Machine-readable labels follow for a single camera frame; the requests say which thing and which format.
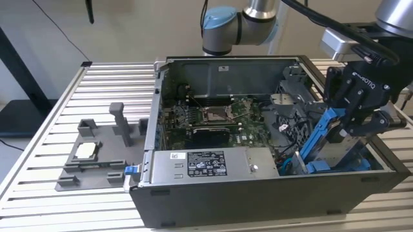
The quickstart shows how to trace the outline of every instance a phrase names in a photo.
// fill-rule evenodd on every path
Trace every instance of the white wall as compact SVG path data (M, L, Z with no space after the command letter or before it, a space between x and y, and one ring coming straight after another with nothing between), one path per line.
M246 2L210 0L209 6L232 5L241 10ZM342 22L369 21L379 2L310 0L310 6ZM38 0L38 3L94 62L154 61L157 57L202 54L203 0L95 0L94 25L89 23L85 0ZM31 0L0 0L0 26L46 95L58 98L85 57ZM310 29L310 33L304 34L304 29ZM278 54L324 56L318 49L322 29L297 12L289 12L284 32ZM233 49L234 55L266 52L268 46ZM2 66L0 79L0 101L26 97Z

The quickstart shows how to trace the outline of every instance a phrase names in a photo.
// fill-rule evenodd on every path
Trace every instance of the blue latch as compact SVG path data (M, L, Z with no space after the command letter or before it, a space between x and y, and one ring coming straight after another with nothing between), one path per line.
M368 171L371 170L372 166L369 161L363 158L361 160L356 160L356 162L350 162L345 167L344 171L345 172L360 172L360 171Z
M139 173L138 166L127 166L125 168L125 175L135 175L138 173Z
M305 167L312 174L332 170L329 164L324 160L309 162Z

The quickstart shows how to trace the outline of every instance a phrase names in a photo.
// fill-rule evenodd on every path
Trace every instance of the aluminum extrusion table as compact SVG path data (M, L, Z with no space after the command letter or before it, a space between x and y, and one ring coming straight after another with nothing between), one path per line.
M313 60L321 72L337 62ZM123 102L129 122L150 116L153 63L94 63L82 68L0 185L0 230L141 231L131 197L122 188L55 191L63 164L78 137L76 125L94 118L114 124L111 102ZM413 171L413 121L380 136ZM371 196L346 216L325 216L174 229L174 231L413 231L413 176L389 193Z

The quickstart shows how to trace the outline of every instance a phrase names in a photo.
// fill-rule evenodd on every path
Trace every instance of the motherboard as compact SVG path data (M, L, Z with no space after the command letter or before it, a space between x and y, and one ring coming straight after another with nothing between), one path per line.
M189 97L162 112L162 147L167 150L215 147L269 147L270 132L254 97Z

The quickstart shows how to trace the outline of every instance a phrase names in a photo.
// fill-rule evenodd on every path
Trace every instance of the blue plastic tab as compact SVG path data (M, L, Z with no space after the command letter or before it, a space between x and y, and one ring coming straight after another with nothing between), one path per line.
M205 29L214 29L229 23L237 16L237 9L232 6L220 6L206 11Z
M138 166L127 166L125 168L125 175L134 175L138 173Z
M372 168L372 165L369 161L367 159L361 159L361 161L349 163L345 166L344 171L345 172L360 172L360 171L368 171L371 170L371 168Z
M336 118L342 117L344 115L345 109L342 108L330 108L324 112L314 131L301 149L300 155L305 162L310 161L309 154L312 152L312 149L316 146L318 140L328 134L330 121Z
M305 167L312 174L332 170L329 164L324 160L309 162Z

